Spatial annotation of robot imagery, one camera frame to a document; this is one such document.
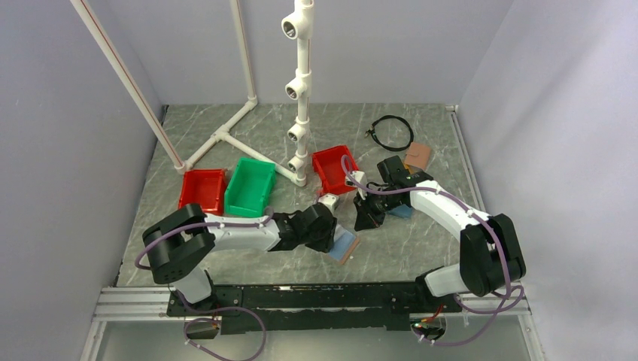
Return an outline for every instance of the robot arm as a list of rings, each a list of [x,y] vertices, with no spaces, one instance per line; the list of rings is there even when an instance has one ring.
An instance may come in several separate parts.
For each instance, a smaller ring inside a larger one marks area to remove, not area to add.
[[[191,303],[209,299],[214,285],[199,263],[210,252],[256,249],[268,252],[293,250],[304,244],[327,253],[333,247],[339,198],[326,194],[304,211],[274,213],[272,217],[229,218],[205,214],[196,204],[186,205],[147,229],[144,245],[156,242],[148,253],[156,284],[173,284]],[[180,228],[191,238],[184,240]]]
[[[463,292],[485,296],[505,285],[497,251],[491,247],[493,240],[481,222],[472,215],[485,221],[496,233],[503,246],[511,280],[516,281],[525,275],[525,262],[514,224],[505,214],[491,216],[461,202],[462,208],[454,200],[443,196],[441,192],[445,190],[427,173],[420,171],[410,174],[398,156],[380,162],[377,168],[387,184],[384,191],[415,187],[435,191],[357,194],[354,197],[357,208],[355,230],[377,228],[383,224],[385,212],[399,205],[408,205],[432,217],[459,241],[459,263],[431,270],[417,278],[416,281],[424,284],[430,296]]]

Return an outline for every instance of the gray wall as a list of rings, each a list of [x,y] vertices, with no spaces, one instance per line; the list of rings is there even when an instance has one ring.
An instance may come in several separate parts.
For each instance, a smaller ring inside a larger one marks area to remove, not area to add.
[[[228,0],[108,0],[165,104],[243,103]],[[512,0],[317,0],[312,102],[457,104]],[[293,0],[244,0],[257,96],[288,102]]]
[[[100,19],[116,23],[108,9]],[[154,139],[68,1],[3,2],[0,34],[0,358],[77,359]],[[132,48],[110,34],[159,111]]]
[[[638,359],[637,24],[631,0],[517,0],[460,103],[549,360]]]

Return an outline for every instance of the gray marble surface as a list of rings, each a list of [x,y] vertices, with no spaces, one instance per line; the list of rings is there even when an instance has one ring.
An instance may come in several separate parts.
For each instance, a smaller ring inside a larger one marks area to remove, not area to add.
[[[164,124],[166,133],[183,158],[190,156],[210,134],[226,122],[241,105],[170,106]],[[258,105],[231,133],[265,156],[285,165],[296,149],[287,137],[293,125],[296,105]],[[471,186],[463,167],[462,155],[454,129],[444,105],[432,104],[311,104],[311,140],[308,151],[315,152],[346,144],[359,169],[368,181],[381,182],[377,162],[405,152],[392,153],[379,147],[365,131],[372,121],[386,114],[406,118],[415,132],[415,141],[432,147],[427,172],[447,191],[469,205]],[[386,120],[377,127],[385,144],[400,146],[409,139],[398,121]],[[196,168],[227,168],[228,179],[241,151],[227,143],[213,147],[196,164]],[[321,186],[319,177],[309,167],[308,185],[294,186],[277,174],[270,205],[278,212],[305,209]],[[182,176],[173,168],[158,144],[147,173],[129,244],[120,269],[117,286],[152,286],[150,272],[133,265],[142,250],[142,232],[177,208]],[[346,228],[354,228],[356,216],[354,192],[342,195],[342,205],[335,216]],[[209,254],[202,262],[216,284],[272,284],[308,282],[407,281],[441,265],[458,261],[458,243],[425,214],[415,213],[411,220],[387,216],[379,229],[358,232],[360,244],[345,265],[306,247],[291,252],[264,253],[257,250],[225,250]]]

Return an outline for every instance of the blue sponge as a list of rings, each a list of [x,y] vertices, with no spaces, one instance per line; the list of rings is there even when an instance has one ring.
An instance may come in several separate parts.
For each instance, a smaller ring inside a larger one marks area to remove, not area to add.
[[[389,210],[387,213],[409,220],[410,218],[412,218],[412,207],[408,207],[407,205],[400,205],[399,207]]]
[[[335,244],[328,255],[344,264],[358,244],[359,238],[338,224],[335,228]]]

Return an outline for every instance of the red plastic bin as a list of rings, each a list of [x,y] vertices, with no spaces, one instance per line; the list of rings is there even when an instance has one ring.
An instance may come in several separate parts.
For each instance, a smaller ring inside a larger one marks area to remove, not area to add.
[[[223,193],[226,192],[226,170],[196,169],[184,174],[178,208],[189,203],[202,206],[205,213],[223,216]]]
[[[354,190],[353,187],[345,185],[345,173],[341,168],[341,158],[344,155],[350,158],[353,169],[358,171],[359,168],[345,145],[338,145],[312,154],[312,168],[315,173],[319,174],[323,194],[343,194]]]

